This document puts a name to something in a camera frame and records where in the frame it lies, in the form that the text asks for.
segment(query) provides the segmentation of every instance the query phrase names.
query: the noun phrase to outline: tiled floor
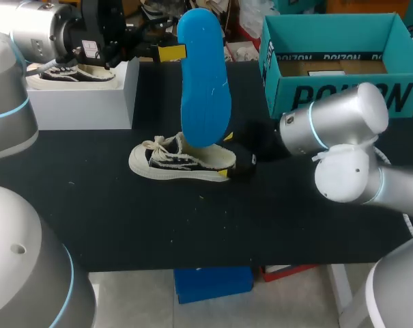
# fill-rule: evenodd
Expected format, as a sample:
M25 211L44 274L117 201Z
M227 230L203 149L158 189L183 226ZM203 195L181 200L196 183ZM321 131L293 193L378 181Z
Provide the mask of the tiled floor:
M347 266L352 290L371 266ZM180 305L173 271L91 273L98 286L95 328L337 328L326 267L275 282L256 281L251 292Z

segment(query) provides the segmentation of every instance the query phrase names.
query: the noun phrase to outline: robotic arm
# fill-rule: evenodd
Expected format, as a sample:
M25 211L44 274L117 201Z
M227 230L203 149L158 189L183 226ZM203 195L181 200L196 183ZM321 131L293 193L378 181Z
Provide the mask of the robotic arm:
M315 184L329 200L413 216L413 169L389 165L373 147L387 126L388 109L379 89L362 83L284 114L276 136L290 155L325 151L315 157Z
M122 0L82 0L80 10L58 3L0 1L0 32L9 35L29 62L75 59L108 69L140 56L159 62L160 48L177 40L171 33L147 36L149 27L150 22L127 27Z

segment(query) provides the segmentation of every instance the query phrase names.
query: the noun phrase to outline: blue insole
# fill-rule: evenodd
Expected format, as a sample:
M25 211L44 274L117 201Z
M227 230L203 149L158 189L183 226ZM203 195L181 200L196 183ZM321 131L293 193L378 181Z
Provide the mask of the blue insole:
M221 27L206 9L189 10L177 25L177 39L185 44L182 59L182 131L193 147L216 143L231 117Z

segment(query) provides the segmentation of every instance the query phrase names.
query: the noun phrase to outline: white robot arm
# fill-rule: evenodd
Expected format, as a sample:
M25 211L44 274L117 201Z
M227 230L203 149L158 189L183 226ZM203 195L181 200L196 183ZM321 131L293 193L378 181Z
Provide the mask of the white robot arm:
M379 162L373 142L388 126L388 109L370 83L282 116L277 137L291 155L321 150L315 170L320 193L334 202L391 208L413 216L413 169Z

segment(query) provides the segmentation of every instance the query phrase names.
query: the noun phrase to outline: shoe sole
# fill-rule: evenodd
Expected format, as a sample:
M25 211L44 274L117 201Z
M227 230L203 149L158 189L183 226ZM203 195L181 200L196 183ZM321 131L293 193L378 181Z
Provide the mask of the shoe sole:
M224 182L229 179L216 171L175 171L150 167L145 158L145 147L141 144L133 148L130 153L129 167L139 176L153 180L197 179L212 182Z
M231 117L221 27L206 9L193 9L177 24L177 39L185 44L182 62L182 130L196 148L215 144Z
M50 81L39 78L39 75L26 77L29 87L37 90L114 90L118 87L116 78L104 82Z

